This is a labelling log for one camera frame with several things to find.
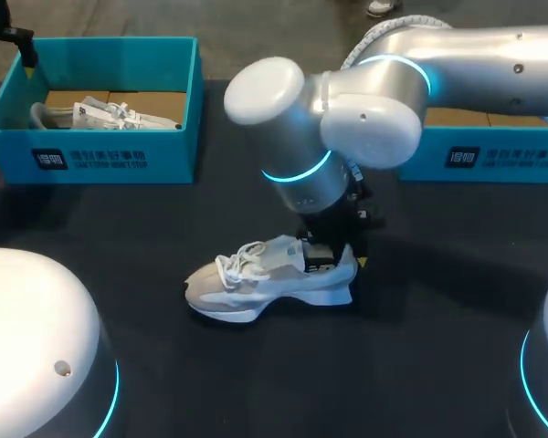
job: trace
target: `blue light strip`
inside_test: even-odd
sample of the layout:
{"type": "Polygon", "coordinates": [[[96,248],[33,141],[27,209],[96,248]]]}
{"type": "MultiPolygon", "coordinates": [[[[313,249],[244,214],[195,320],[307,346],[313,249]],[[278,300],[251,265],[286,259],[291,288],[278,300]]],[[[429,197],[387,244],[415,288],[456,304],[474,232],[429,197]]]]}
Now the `blue light strip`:
{"type": "Polygon", "coordinates": [[[323,166],[323,164],[326,163],[327,160],[329,160],[330,156],[331,156],[331,151],[328,151],[327,153],[325,153],[325,156],[322,157],[322,160],[320,160],[317,165],[310,168],[308,171],[301,173],[300,175],[291,176],[288,178],[279,178],[277,176],[268,175],[264,171],[262,171],[262,173],[264,173],[264,176],[268,178],[269,180],[273,181],[274,183],[292,183],[292,182],[301,180],[303,178],[306,178],[307,176],[317,172],[323,166]]]}
{"type": "Polygon", "coordinates": [[[374,61],[398,61],[406,64],[407,66],[410,66],[414,70],[416,70],[418,73],[422,75],[424,80],[427,82],[428,85],[428,94],[430,94],[432,88],[430,87],[430,79],[428,78],[428,75],[426,71],[424,71],[423,68],[421,68],[416,62],[411,61],[407,57],[400,57],[398,55],[377,55],[375,57],[369,57],[367,59],[364,59],[362,62],[360,62],[358,65],[366,64],[368,62],[374,62],[374,61]]]}
{"type": "Polygon", "coordinates": [[[93,435],[93,438],[100,438],[101,434],[105,430],[106,426],[110,422],[111,415],[113,414],[113,410],[116,408],[116,403],[118,402],[118,392],[120,391],[120,368],[118,367],[118,362],[116,361],[116,390],[113,393],[113,399],[111,399],[111,406],[108,410],[108,414],[106,415],[106,418],[103,420],[103,423],[100,426],[100,429],[97,431],[95,435],[93,435]]]}
{"type": "Polygon", "coordinates": [[[526,350],[526,340],[528,339],[528,335],[530,334],[530,332],[528,331],[528,333],[526,333],[526,337],[523,339],[523,344],[522,344],[522,353],[520,354],[520,372],[522,373],[522,383],[523,383],[523,388],[526,390],[526,395],[528,396],[528,399],[530,400],[530,404],[532,405],[533,409],[536,411],[536,413],[538,414],[538,416],[540,417],[540,420],[542,420],[542,422],[546,425],[546,427],[548,428],[548,420],[546,420],[546,418],[543,416],[542,412],[540,411],[540,409],[538,409],[538,406],[536,405],[536,402],[533,400],[533,397],[532,395],[530,394],[530,390],[528,389],[528,383],[526,383],[526,375],[525,373],[523,372],[523,355],[525,354],[525,350],[526,350]]]}

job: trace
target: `box logo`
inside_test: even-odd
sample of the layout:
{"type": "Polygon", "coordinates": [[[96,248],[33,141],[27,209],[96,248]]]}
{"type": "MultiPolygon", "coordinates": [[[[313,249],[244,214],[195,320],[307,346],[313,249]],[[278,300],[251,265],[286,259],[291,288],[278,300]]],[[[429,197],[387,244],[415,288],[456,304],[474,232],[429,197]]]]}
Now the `box logo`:
{"type": "Polygon", "coordinates": [[[33,149],[33,156],[43,171],[66,171],[69,167],[59,149],[33,149]]]}
{"type": "Polygon", "coordinates": [[[445,167],[453,169],[470,169],[475,167],[480,148],[450,148],[445,167]]]}

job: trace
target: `teal box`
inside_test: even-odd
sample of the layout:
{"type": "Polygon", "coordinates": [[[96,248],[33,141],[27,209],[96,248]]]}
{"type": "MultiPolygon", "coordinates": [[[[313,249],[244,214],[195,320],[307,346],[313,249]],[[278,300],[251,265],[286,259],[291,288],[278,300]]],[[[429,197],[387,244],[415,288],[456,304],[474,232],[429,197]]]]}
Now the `teal box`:
{"type": "Polygon", "coordinates": [[[0,168],[12,184],[192,183],[203,107],[196,38],[37,38],[0,88],[0,168]],[[29,130],[50,90],[186,92],[181,130],[29,130]]]}
{"type": "Polygon", "coordinates": [[[426,127],[403,181],[548,183],[548,128],[426,127]]]}

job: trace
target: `black table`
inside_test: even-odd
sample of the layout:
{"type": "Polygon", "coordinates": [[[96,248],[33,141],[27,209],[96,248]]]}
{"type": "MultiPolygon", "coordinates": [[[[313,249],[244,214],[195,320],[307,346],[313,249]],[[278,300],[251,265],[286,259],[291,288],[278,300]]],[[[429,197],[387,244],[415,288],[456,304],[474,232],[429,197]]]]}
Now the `black table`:
{"type": "Polygon", "coordinates": [[[402,184],[365,174],[388,222],[349,308],[272,306],[230,327],[183,281],[292,234],[208,82],[194,186],[9,188],[0,246],[58,260],[117,351],[129,438],[503,436],[507,380],[548,287],[548,186],[402,184]]]}

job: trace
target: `sneaker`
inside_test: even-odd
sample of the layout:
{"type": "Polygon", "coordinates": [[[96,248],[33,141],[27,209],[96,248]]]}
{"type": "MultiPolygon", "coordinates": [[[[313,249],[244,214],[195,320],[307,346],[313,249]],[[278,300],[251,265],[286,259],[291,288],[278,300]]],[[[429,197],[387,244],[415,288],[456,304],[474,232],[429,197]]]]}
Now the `sneaker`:
{"type": "Polygon", "coordinates": [[[367,15],[380,18],[402,5],[402,0],[374,0],[367,6],[367,15]]]}
{"type": "Polygon", "coordinates": [[[317,252],[320,249],[287,235],[243,245],[236,254],[218,255],[215,263],[187,278],[185,298],[207,317],[239,323],[253,321],[280,297],[313,306],[351,303],[349,285],[357,274],[351,247],[344,248],[337,266],[332,255],[330,263],[307,266],[309,254],[321,260],[317,252]]]}
{"type": "Polygon", "coordinates": [[[37,130],[179,130],[173,120],[141,114],[128,109],[126,103],[100,102],[92,97],[73,108],[49,108],[35,103],[30,108],[30,125],[37,130]]]}

